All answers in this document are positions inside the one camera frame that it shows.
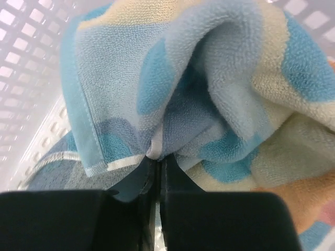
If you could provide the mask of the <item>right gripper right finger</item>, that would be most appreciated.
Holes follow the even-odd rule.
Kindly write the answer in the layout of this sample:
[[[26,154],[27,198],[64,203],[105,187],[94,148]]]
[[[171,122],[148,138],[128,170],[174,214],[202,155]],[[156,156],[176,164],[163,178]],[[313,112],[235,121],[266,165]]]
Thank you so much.
[[[301,250],[284,201],[271,192],[206,192],[179,167],[161,164],[167,250]]]

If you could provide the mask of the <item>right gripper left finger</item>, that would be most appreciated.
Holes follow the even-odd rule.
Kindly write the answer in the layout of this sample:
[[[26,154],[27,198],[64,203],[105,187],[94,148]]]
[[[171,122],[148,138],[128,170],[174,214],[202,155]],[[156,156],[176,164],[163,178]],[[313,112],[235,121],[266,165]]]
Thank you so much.
[[[1,194],[1,250],[153,250],[157,163],[107,190]]]

